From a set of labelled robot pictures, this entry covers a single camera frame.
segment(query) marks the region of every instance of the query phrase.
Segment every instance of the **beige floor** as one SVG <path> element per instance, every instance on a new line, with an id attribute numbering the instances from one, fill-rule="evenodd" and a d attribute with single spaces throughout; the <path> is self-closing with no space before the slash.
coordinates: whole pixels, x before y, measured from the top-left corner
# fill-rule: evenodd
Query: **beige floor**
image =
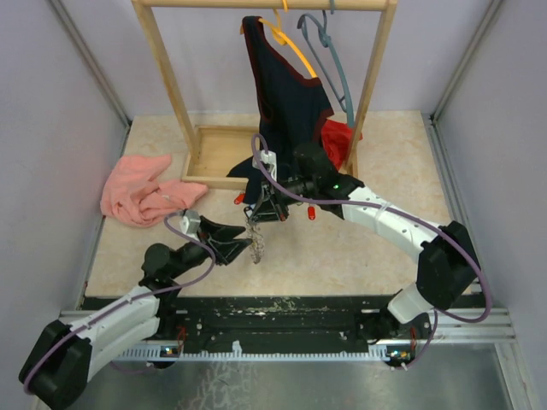
<path id="1" fill-rule="evenodd" d="M 256 115 L 194 116 L 198 124 L 256 125 Z M 359 177 L 372 190 L 426 220 L 447 223 L 448 210 L 417 111 L 371 112 L 359 143 Z M 162 179 L 178 178 L 185 158 L 184 139 L 172 116 L 137 117 L 126 155 L 174 153 Z M 237 192 L 211 190 L 195 209 L 220 223 L 244 225 Z M 416 266 L 406 254 L 367 229 L 318 210 L 307 218 L 306 207 L 292 207 L 285 223 L 262 226 L 266 253 L 254 265 L 248 253 L 230 266 L 218 266 L 208 278 L 182 291 L 194 296 L 378 295 L 393 293 L 415 280 Z M 148 229 L 105 221 L 87 296 L 119 296 L 142 277 L 145 250 L 162 242 L 183 244 L 163 224 Z M 185 273 L 195 278 L 205 265 Z"/>

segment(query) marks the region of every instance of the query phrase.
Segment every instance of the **clothes hanger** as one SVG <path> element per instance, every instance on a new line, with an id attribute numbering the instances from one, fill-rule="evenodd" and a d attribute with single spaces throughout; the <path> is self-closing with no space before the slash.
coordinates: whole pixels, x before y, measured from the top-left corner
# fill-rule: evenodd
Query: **clothes hanger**
<path id="1" fill-rule="evenodd" d="M 332 44 L 331 37 L 326 34 L 326 12 L 323 11 L 323 24 L 321 24 L 313 15 L 310 13 L 304 13 L 300 16 L 300 19 L 298 19 L 297 28 L 300 28 L 302 30 L 302 35 L 304 39 L 306 40 L 306 43 L 308 43 L 308 47 L 311 49 L 311 52 L 314 54 L 315 59 L 319 63 L 319 67 L 321 68 L 321 71 L 326 77 L 326 80 L 328 81 L 328 84 L 331 86 L 332 91 L 334 92 L 334 96 L 338 100 L 338 103 L 340 104 L 340 108 L 342 111 L 346 113 L 346 122 L 348 124 L 348 127 L 353 128 L 353 125 L 355 124 L 355 116 L 353 112 L 353 102 L 351 101 L 351 94 L 350 94 L 350 88 L 348 87 L 348 81 L 345 78 L 344 69 L 342 68 L 342 64 L 340 63 L 340 59 L 338 58 L 338 53 L 336 52 L 336 49 L 334 48 L 334 44 Z M 331 15 L 334 14 L 334 0 L 331 0 Z M 342 90 L 344 94 L 340 96 L 336 88 L 334 87 L 334 83 L 332 82 L 331 76 L 328 74 L 328 72 L 325 69 L 325 66 L 323 65 L 323 62 L 317 55 L 317 52 L 314 50 L 314 47 L 309 42 L 308 38 L 308 27 L 306 26 L 306 17 L 309 17 L 313 23 L 317 26 L 317 34 L 319 35 L 319 41 L 321 42 L 321 45 L 331 52 L 332 59 L 334 60 L 334 64 L 336 65 L 336 69 L 338 71 L 338 76 L 340 77 L 340 82 L 342 83 Z"/>
<path id="2" fill-rule="evenodd" d="M 286 6 L 286 0 L 283 0 L 283 8 Z M 317 77 L 317 74 L 315 73 L 315 70 L 311 67 L 311 64 L 309 64 L 308 59 L 304 56 L 302 51 L 292 42 L 290 38 L 287 37 L 287 35 L 281 31 L 281 17 L 279 16 L 279 13 L 276 9 L 273 10 L 275 13 L 275 20 L 277 21 L 277 26 L 275 26 L 273 23 L 269 22 L 268 20 L 263 19 L 262 17 L 258 19 L 264 26 L 267 26 L 272 30 L 273 38 L 280 44 L 280 45 L 288 45 L 291 47 L 291 49 L 295 52 L 295 54 L 298 56 L 298 58 L 302 61 L 303 65 L 306 67 L 306 69 L 309 72 L 309 75 L 311 75 L 311 78 L 314 79 Z M 243 25 L 239 28 L 239 34 L 243 34 Z"/>

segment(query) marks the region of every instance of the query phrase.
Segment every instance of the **red cloth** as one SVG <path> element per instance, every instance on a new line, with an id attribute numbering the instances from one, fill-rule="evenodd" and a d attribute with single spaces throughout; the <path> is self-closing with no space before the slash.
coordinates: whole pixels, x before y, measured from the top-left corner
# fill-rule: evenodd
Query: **red cloth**
<path id="1" fill-rule="evenodd" d="M 348 153 L 351 140 L 351 128 L 341 122 L 326 120 L 321 128 L 321 141 L 323 149 L 328 155 L 328 159 L 334 164 L 336 169 L 340 169 Z"/>

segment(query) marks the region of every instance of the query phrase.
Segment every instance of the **pink cloth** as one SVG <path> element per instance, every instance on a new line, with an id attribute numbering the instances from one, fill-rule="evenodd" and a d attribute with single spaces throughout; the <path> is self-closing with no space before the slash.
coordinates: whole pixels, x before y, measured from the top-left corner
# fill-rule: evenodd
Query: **pink cloth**
<path id="1" fill-rule="evenodd" d="M 157 176 L 171 165 L 171 155 L 122 156 L 103 189 L 101 211 L 124 224 L 148 227 L 179 209 L 190 208 L 207 192 L 207 185 Z"/>

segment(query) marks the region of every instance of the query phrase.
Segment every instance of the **metal frame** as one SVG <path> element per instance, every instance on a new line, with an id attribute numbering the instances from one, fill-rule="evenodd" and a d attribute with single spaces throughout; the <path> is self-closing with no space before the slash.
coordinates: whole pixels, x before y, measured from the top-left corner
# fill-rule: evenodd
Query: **metal frame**
<path id="1" fill-rule="evenodd" d="M 444 197 L 449 206 L 450 216 L 455 220 L 461 221 L 468 227 L 469 236 L 471 237 L 471 240 L 474 241 L 473 227 L 468 223 L 467 212 L 460 199 L 460 190 L 454 178 L 453 168 L 447 155 L 443 135 L 436 127 L 436 123 L 432 122 L 432 115 L 429 116 L 424 114 L 422 118 L 432 147 L 432 154 L 443 187 Z M 482 326 L 478 326 L 476 329 L 480 331 L 481 327 Z M 514 340 L 511 343 L 503 342 L 501 340 L 493 341 L 493 343 L 495 343 L 496 346 L 497 359 L 499 360 L 500 369 L 505 380 L 511 403 L 513 404 L 513 407 L 518 410 L 541 410 L 542 406 L 536 394 L 535 383 L 527 370 L 526 362 L 524 361 L 521 347 L 515 338 L 514 330 L 512 327 L 510 329 L 514 334 Z"/>
<path id="2" fill-rule="evenodd" d="M 109 83 L 108 79 L 104 75 L 103 71 L 99 67 L 97 60 L 91 53 L 91 50 L 85 43 L 84 38 L 79 33 L 78 27 L 74 24 L 72 17 L 65 9 L 62 0 L 45 0 L 51 7 L 54 15 L 59 21 L 59 24 L 64 29 L 65 33 L 68 35 L 70 40 L 73 42 L 74 47 L 78 51 L 79 55 L 82 57 L 84 64 L 90 71 L 91 76 L 97 83 L 98 89 L 103 93 L 104 98 L 110 107 L 116 112 L 118 118 L 125 127 L 131 125 L 131 120 L 126 113 L 126 110 L 123 108 L 123 105 L 120 102 L 120 98 L 114 91 L 114 88 Z"/>
<path id="3" fill-rule="evenodd" d="M 456 70 L 452 74 L 449 83 L 444 89 L 443 95 L 441 96 L 440 101 L 435 108 L 435 111 L 432 114 L 432 123 L 436 124 L 441 116 L 443 115 L 444 108 L 449 103 L 450 99 L 454 95 L 454 91 L 457 86 L 462 82 L 463 75 L 467 71 L 470 62 L 473 60 L 475 52 L 482 44 L 486 34 L 490 32 L 494 22 L 499 16 L 499 12 L 504 0 L 491 0 L 486 9 L 485 15 L 482 18 L 477 30 L 475 31 L 471 41 L 469 42 L 468 47 L 463 53 L 463 57 L 458 63 Z"/>

